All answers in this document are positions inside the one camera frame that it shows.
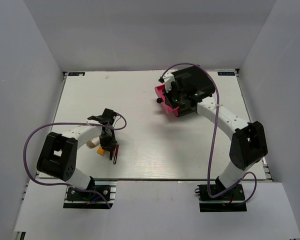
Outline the orange makeup compact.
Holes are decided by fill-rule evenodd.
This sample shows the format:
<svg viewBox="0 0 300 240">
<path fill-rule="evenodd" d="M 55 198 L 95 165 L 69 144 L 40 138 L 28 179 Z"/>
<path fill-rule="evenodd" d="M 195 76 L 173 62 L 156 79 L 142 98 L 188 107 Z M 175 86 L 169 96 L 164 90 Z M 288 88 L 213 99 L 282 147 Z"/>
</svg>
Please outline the orange makeup compact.
<svg viewBox="0 0 300 240">
<path fill-rule="evenodd" d="M 106 151 L 102 147 L 99 147 L 97 153 L 101 156 L 104 156 L 106 154 Z"/>
</svg>

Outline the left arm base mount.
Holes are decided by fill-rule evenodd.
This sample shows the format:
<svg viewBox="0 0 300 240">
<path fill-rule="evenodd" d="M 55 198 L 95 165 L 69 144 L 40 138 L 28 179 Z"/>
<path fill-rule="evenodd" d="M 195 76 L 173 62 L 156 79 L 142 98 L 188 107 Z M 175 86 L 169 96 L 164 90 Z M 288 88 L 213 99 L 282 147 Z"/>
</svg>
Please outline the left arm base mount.
<svg viewBox="0 0 300 240">
<path fill-rule="evenodd" d="M 117 181 L 95 181 L 93 192 L 82 192 L 74 187 L 68 187 L 63 208 L 109 210 L 115 201 L 117 183 Z"/>
</svg>

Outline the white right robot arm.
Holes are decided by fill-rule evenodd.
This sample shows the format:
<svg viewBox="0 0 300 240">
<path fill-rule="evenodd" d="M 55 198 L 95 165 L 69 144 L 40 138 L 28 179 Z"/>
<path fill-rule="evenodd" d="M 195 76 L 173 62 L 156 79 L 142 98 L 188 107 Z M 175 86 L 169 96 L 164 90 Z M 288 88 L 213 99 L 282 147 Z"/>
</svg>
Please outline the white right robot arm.
<svg viewBox="0 0 300 240">
<path fill-rule="evenodd" d="M 207 73 L 177 75 L 168 72 L 159 81 L 164 85 L 162 99 L 168 111 L 178 117 L 195 112 L 210 120 L 214 124 L 213 142 L 217 130 L 229 137 L 230 162 L 215 180 L 216 195 L 228 199 L 248 170 L 268 154 L 263 125 L 244 120 L 226 109 L 220 102 L 215 82 Z"/>
</svg>

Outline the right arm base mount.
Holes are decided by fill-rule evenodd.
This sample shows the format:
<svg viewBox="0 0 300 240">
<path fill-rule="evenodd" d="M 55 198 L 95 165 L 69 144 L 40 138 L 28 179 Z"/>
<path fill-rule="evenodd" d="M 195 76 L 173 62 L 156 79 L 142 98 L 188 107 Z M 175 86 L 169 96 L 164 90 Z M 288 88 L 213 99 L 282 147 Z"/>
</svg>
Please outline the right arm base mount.
<svg viewBox="0 0 300 240">
<path fill-rule="evenodd" d="M 233 189 L 223 195 L 211 198 L 208 195 L 208 185 L 200 184 L 194 190 L 199 199 L 199 209 L 201 213 L 232 213 L 246 212 L 247 206 L 243 186 L 238 184 Z"/>
</svg>

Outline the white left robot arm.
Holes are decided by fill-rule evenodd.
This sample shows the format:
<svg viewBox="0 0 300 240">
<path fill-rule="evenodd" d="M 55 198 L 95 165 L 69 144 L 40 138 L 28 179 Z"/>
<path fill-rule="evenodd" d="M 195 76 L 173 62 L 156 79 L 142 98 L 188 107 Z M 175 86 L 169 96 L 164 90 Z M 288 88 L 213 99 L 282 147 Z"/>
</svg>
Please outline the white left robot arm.
<svg viewBox="0 0 300 240">
<path fill-rule="evenodd" d="M 115 111 L 106 108 L 102 115 L 90 116 L 85 125 L 64 133 L 50 132 L 39 155 L 37 170 L 78 188 L 84 199 L 93 198 L 96 193 L 94 180 L 76 168 L 77 151 L 83 145 L 99 147 L 100 154 L 109 153 L 111 160 L 118 145 L 113 130 L 117 116 Z"/>
</svg>

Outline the black drawer organizer cabinet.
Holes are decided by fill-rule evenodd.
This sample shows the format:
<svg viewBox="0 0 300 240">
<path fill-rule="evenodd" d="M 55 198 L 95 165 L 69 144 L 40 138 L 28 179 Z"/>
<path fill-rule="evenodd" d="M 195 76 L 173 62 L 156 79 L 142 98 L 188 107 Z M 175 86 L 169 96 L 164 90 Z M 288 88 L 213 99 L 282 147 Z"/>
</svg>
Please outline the black drawer organizer cabinet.
<svg viewBox="0 0 300 240">
<path fill-rule="evenodd" d="M 177 117 L 197 112 L 197 104 L 215 93 L 215 87 L 207 74 L 191 66 L 171 73 L 174 81 L 166 94 L 165 103 Z"/>
</svg>

